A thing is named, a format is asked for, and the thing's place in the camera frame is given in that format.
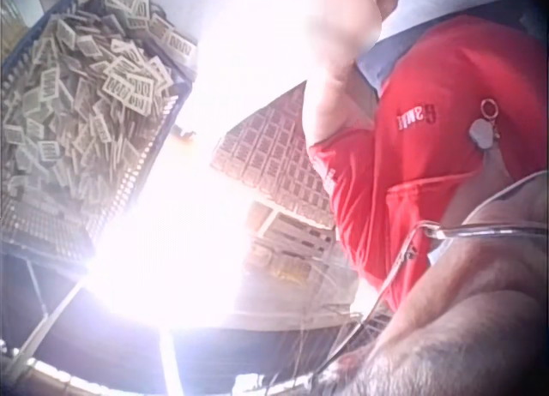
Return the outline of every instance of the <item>printed logo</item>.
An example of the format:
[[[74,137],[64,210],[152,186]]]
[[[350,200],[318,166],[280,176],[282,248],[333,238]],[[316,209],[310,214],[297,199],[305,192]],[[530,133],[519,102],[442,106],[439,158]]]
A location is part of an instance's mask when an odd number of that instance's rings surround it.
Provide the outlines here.
[[[398,129],[404,130],[411,125],[425,121],[429,124],[434,124],[437,121],[437,114],[435,112],[434,105],[421,105],[415,106],[413,109],[406,111],[400,116],[396,117],[398,123]]]

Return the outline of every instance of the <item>red shirt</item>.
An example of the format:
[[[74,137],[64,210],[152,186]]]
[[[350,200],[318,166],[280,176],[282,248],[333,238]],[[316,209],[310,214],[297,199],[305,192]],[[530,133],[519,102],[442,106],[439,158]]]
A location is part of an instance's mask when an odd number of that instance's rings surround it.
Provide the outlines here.
[[[513,180],[547,167],[547,68],[523,33],[460,16],[434,27],[395,66],[374,131],[347,129],[309,149],[347,254],[379,289],[404,238],[439,221],[457,187],[482,166],[469,129],[494,99],[499,146]],[[429,267],[418,237],[387,296],[392,309]]]

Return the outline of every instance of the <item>keychain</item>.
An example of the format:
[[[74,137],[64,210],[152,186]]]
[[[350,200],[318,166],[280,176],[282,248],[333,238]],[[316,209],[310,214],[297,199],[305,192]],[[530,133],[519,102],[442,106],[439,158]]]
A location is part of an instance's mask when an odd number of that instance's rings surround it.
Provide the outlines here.
[[[483,118],[473,122],[469,135],[481,150],[489,150],[494,145],[494,141],[500,137],[496,127],[496,118],[499,115],[498,104],[493,99],[484,99],[480,103],[480,112]]]

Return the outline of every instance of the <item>key ring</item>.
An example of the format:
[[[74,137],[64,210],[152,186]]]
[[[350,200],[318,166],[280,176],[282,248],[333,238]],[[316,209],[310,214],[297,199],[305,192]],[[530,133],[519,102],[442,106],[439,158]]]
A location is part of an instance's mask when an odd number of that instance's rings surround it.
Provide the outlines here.
[[[492,114],[490,114],[486,109],[488,105],[491,105],[494,108],[494,112]],[[484,99],[482,100],[482,102],[480,102],[480,112],[482,113],[482,117],[484,119],[493,123],[499,116],[498,104],[494,99]]]

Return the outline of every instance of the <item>blue wire basket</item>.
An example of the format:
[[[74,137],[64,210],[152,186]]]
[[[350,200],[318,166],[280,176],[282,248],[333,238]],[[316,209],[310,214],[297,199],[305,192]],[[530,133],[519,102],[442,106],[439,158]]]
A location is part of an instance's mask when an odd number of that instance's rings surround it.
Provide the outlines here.
[[[91,0],[83,6],[78,6],[76,0],[59,1],[28,31],[2,62],[3,98],[8,97],[14,84],[23,77],[30,66],[33,46],[44,31],[50,17],[55,14],[75,13],[79,8],[97,15],[108,13],[102,0]],[[103,207],[100,214],[89,220],[86,225],[75,226],[74,221],[67,220],[62,214],[52,214],[34,206],[25,205],[21,201],[21,197],[10,195],[7,191],[7,182],[11,175],[10,166],[3,162],[2,219],[0,222],[2,226],[2,255],[18,257],[41,265],[82,269],[94,257],[95,243],[106,225],[135,203],[147,181],[148,173],[192,89],[191,81],[182,73],[177,64],[151,38],[143,38],[142,34],[139,36],[144,51],[150,57],[158,56],[164,65],[172,70],[172,79],[175,82],[174,86],[170,88],[169,99],[165,100],[161,112],[160,127],[155,137],[145,146],[139,165],[125,174],[110,206]],[[10,148],[11,146],[4,141],[2,136],[0,152],[3,160],[8,159]]]

